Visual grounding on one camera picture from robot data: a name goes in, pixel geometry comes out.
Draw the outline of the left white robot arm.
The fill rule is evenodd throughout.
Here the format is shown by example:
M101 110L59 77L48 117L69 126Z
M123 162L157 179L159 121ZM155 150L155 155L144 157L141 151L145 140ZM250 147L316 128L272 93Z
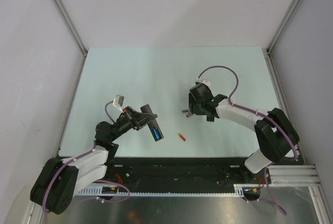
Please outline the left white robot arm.
M125 107L114 123L102 121L96 125L93 147L67 159L49 159L30 191L30 201L41 206L43 212L61 214L71 204L73 197L91 183L110 182L115 170L112 163L118 150L114 141L133 129L149 128L154 140L163 138L160 127L149 105L137 112Z

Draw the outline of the black remote control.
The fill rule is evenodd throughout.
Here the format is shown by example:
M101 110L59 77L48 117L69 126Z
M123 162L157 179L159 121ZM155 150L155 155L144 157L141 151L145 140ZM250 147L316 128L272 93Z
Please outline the black remote control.
M153 113L152 110L151 110L150 105L148 105L148 104L142 106L142 107L140 108L140 110L141 110L142 113L148 113L148 114L154 115L154 113ZM157 123L156 118L148 123L148 128L149 128L149 130L150 130L150 132L151 132L153 138L154 138L154 135L153 135L153 132L152 132L152 129L153 129L153 128L158 129L158 131L159 131L159 133L160 133L160 136L161 136L161 139L160 139L160 140L162 140L162 139L164 138L164 135L163 135L163 133L162 133L162 131L161 131L161 129L160 129L158 123Z

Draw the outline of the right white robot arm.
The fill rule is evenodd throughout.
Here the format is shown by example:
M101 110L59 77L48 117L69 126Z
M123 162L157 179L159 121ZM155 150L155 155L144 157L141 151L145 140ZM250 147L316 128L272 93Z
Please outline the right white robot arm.
M254 182L259 171L271 163L280 162L289 151L295 150L300 137L281 109L262 113L236 106L225 95L214 96L208 84L197 82L189 90L188 112L190 115L204 115L208 122L217 118L229 120L255 132L259 149L246 159L240 170L244 182Z

